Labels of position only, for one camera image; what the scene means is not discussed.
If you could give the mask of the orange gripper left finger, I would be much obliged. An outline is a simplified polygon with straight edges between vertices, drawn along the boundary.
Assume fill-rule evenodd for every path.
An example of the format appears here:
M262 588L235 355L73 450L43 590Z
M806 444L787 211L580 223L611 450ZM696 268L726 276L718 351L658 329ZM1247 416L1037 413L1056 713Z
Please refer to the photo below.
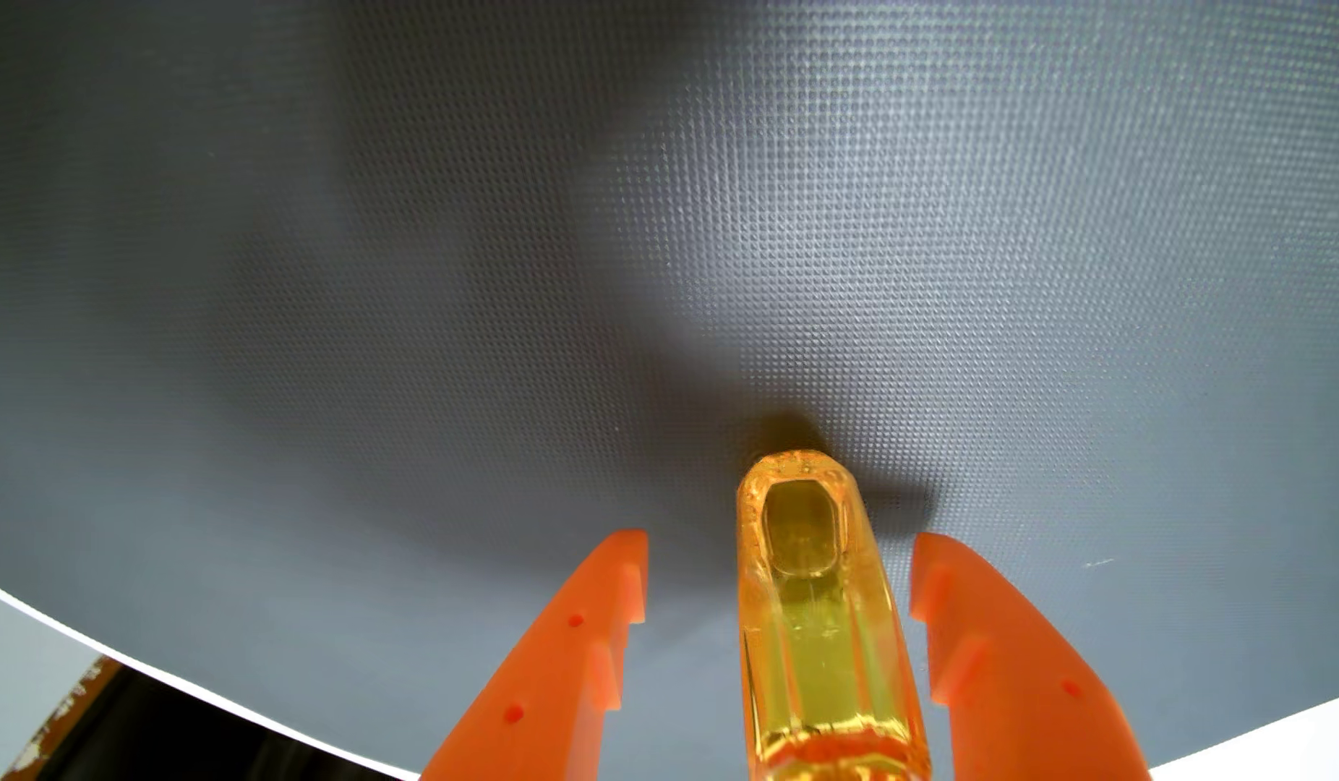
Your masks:
M507 652L420 780L596 780L621 707L629 628L645 610L649 539L609 535Z

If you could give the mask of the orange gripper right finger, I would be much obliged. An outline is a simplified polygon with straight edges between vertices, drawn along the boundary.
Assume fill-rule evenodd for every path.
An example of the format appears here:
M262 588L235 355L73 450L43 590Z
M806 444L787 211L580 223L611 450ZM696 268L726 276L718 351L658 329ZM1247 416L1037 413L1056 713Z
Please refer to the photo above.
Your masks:
M1152 780L1110 689L971 547L919 535L911 618L927 627L929 691L949 710L956 780Z

